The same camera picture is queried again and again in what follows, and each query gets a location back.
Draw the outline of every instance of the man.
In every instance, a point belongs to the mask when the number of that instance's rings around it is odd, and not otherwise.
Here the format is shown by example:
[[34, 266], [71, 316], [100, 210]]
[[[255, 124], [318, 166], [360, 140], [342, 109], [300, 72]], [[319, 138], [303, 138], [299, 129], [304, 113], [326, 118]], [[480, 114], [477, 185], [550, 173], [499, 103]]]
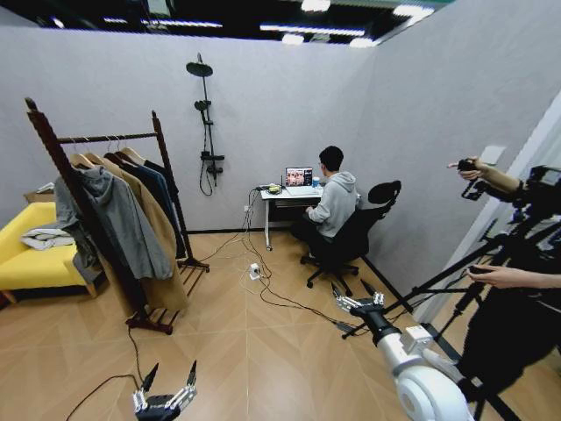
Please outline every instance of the man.
[[339, 171], [343, 152], [336, 146], [328, 146], [319, 154], [322, 173], [327, 177], [320, 203], [306, 209], [311, 223], [296, 222], [292, 234], [308, 243], [310, 252], [324, 241], [331, 242], [346, 220], [352, 215], [357, 203], [355, 177], [348, 171]]
[[[482, 178], [496, 189], [515, 193], [521, 182], [478, 157], [473, 171], [459, 171], [466, 180]], [[561, 342], [561, 229], [540, 241], [534, 252], [514, 256], [508, 267], [476, 265], [489, 273], [467, 274], [493, 286], [469, 323], [458, 369], [483, 382], [468, 400], [491, 396], [512, 385], [525, 367], [541, 360]]]

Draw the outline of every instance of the gray wall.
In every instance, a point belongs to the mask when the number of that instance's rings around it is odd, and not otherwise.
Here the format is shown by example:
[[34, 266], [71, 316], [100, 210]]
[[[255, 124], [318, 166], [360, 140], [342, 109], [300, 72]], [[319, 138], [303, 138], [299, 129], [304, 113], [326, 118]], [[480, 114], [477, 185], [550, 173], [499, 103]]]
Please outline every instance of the gray wall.
[[1, 6], [0, 6], [0, 26], [38, 27], [38, 25], [35, 22], [22, 18], [16, 13], [9, 11], [8, 9]]
[[561, 87], [561, 3], [457, 0], [376, 48], [350, 163], [401, 196], [369, 258], [401, 292], [438, 273], [479, 213], [446, 163], [507, 146], [507, 168]]
[[[286, 166], [317, 168], [327, 145], [350, 148], [373, 65], [372, 51], [347, 46], [19, 28], [0, 28], [0, 37], [0, 225], [24, 207], [22, 193], [57, 174], [25, 115], [25, 96], [60, 136], [150, 131], [156, 110], [188, 228], [238, 228], [250, 188], [279, 182]], [[202, 82], [185, 71], [198, 51], [215, 70], [213, 133], [226, 155], [212, 197], [198, 187], [202, 123], [193, 102]], [[151, 139], [129, 146], [159, 159]], [[259, 200], [253, 226], [263, 226], [263, 213]]]

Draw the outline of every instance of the clothing rack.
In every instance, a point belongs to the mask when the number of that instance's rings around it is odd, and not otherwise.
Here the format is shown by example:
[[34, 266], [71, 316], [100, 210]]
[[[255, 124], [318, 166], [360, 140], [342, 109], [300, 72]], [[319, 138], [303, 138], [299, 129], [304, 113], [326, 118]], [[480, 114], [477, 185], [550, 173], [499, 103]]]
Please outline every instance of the clothing rack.
[[58, 138], [53, 131], [48, 119], [45, 114], [38, 110], [36, 103], [31, 98], [26, 98], [25, 102], [29, 111], [27, 116], [32, 122], [33, 127], [37, 131], [37, 134], [41, 138], [43, 145], [48, 151], [54, 165], [59, 170], [60, 176], [66, 183], [70, 194], [74, 198], [80, 212], [82, 214], [82, 222], [88, 229], [92, 236], [92, 239], [96, 243], [98, 250], [104, 250], [103, 256], [111, 264], [115, 273], [117, 275], [117, 281], [120, 283], [123, 291], [125, 292], [126, 299], [129, 301], [129, 305], [134, 309], [134, 314], [132, 317], [126, 320], [126, 324], [131, 328], [143, 328], [158, 332], [164, 332], [170, 335], [173, 331], [173, 322], [177, 317], [178, 311], [172, 316], [171, 320], [167, 324], [161, 323], [165, 310], [160, 314], [156, 321], [151, 320], [151, 313], [148, 313], [145, 308], [146, 297], [141, 288], [138, 287], [138, 281], [134, 278], [131, 269], [124, 265], [118, 258], [113, 245], [110, 243], [107, 233], [103, 229], [103, 225], [96, 215], [96, 212], [88, 200], [84, 189], [79, 183], [78, 179], [74, 175], [74, 169], [70, 165], [68, 157], [62, 149], [62, 144], [68, 143], [91, 143], [91, 142], [103, 142], [110, 141], [113, 139], [125, 140], [125, 139], [144, 139], [144, 138], [156, 138], [158, 141], [158, 147], [160, 149], [161, 159], [164, 163], [164, 168], [167, 171], [167, 179], [171, 182], [172, 201], [175, 206], [175, 211], [177, 218], [179, 220], [181, 236], [185, 244], [185, 249], [187, 252], [187, 258], [184, 260], [178, 260], [178, 266], [183, 267], [182, 272], [186, 267], [192, 267], [193, 269], [188, 275], [188, 278], [194, 273], [195, 270], [199, 269], [201, 272], [195, 278], [195, 282], [188, 294], [193, 290], [193, 287], [198, 282], [201, 277], [202, 272], [209, 272], [209, 265], [202, 263], [195, 259], [193, 256], [193, 251], [191, 249], [191, 244], [189, 242], [189, 237], [187, 233], [187, 226], [185, 225], [185, 218], [183, 217], [183, 211], [181, 209], [181, 203], [177, 193], [177, 188], [175, 187], [174, 172], [172, 170], [171, 164], [169, 162], [169, 155], [167, 154], [166, 141], [164, 140], [164, 134], [161, 130], [160, 120], [156, 116], [156, 112], [152, 111], [152, 123], [154, 132], [150, 133], [140, 133], [140, 134], [119, 134], [119, 135], [109, 135], [109, 136], [92, 136], [84, 137], [77, 136], [73, 138]]

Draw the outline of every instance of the black office chair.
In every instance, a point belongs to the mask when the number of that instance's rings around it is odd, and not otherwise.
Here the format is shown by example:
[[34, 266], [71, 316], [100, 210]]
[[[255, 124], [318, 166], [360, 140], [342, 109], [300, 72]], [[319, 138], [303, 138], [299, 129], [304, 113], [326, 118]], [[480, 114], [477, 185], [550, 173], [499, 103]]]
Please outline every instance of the black office chair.
[[324, 241], [321, 245], [311, 249], [314, 257], [302, 256], [302, 265], [311, 263], [318, 267], [317, 271], [308, 278], [308, 288], [313, 288], [312, 282], [323, 272], [332, 273], [343, 285], [345, 294], [352, 296], [352, 291], [344, 281], [341, 270], [351, 270], [353, 275], [359, 274], [359, 268], [347, 265], [346, 262], [355, 260], [368, 253], [368, 232], [379, 220], [383, 219], [392, 209], [401, 191], [401, 182], [384, 182], [372, 187], [368, 193], [368, 202], [379, 205], [372, 209], [356, 209], [347, 219], [333, 242]]

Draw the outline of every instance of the human hand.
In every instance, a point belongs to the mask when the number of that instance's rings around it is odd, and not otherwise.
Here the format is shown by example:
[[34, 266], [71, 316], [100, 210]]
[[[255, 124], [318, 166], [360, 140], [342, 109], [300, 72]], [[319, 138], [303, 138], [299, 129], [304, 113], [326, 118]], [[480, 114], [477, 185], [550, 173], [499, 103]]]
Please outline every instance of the human hand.
[[[475, 180], [476, 178], [483, 176], [489, 169], [489, 166], [486, 163], [484, 163], [482, 160], [480, 160], [478, 156], [470, 156], [468, 160], [471, 161], [477, 169], [470, 170], [470, 171], [458, 171], [458, 174], [464, 180], [468, 180], [468, 181]], [[448, 168], [457, 168], [457, 167], [458, 167], [458, 162], [451, 162], [450, 164], [448, 164]]]
[[487, 269], [486, 274], [473, 274], [467, 270], [470, 278], [477, 282], [488, 283], [494, 287], [503, 288], [538, 288], [539, 274], [527, 270], [506, 268], [504, 266], [475, 265], [479, 269]]

